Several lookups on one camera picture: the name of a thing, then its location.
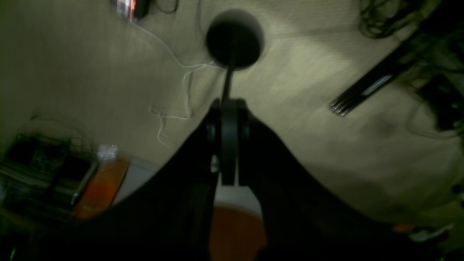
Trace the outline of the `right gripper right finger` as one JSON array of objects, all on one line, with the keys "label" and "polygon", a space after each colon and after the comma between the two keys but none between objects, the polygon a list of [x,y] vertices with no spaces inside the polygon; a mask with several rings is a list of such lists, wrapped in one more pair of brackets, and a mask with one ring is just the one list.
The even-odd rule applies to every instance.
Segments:
[{"label": "right gripper right finger", "polygon": [[417,241],[326,189],[241,99],[229,100],[229,183],[257,198],[262,261],[439,261],[440,236]]}]

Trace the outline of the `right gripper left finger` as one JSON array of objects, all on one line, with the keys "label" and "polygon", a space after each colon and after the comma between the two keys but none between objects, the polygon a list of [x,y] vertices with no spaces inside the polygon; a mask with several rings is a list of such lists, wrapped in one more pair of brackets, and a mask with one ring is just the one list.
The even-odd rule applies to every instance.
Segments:
[{"label": "right gripper left finger", "polygon": [[219,99],[153,177],[116,206],[34,240],[23,261],[209,260]]}]

